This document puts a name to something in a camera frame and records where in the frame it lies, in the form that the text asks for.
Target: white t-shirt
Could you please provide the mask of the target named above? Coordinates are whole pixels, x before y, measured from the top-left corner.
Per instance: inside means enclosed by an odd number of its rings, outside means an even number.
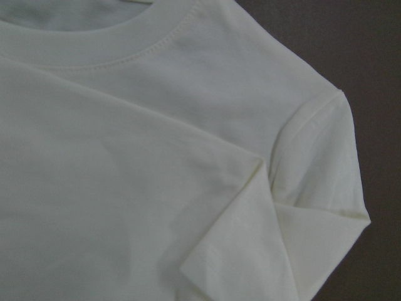
[[[311,300],[369,225],[345,94],[234,0],[0,20],[0,300]]]

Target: shirt front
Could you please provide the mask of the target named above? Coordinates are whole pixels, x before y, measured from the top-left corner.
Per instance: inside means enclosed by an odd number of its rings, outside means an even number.
[[[234,0],[48,2],[0,4],[0,299],[311,300],[370,223],[343,91]]]

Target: white fabric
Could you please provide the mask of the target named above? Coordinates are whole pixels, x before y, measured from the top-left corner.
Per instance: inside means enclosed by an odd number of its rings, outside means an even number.
[[[311,300],[370,223],[345,94],[234,0],[62,2],[0,5],[0,300]]]

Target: brown table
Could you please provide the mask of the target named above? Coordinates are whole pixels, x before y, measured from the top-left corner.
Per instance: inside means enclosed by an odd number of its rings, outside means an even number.
[[[400,301],[401,1],[236,1],[343,90],[353,112],[372,223],[313,301]]]

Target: ribbed neckband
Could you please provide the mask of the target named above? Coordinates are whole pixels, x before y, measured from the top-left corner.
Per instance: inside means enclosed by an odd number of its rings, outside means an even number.
[[[179,27],[197,0],[155,0],[140,14],[113,26],[52,31],[0,20],[0,54],[43,68],[102,66],[155,46]]]

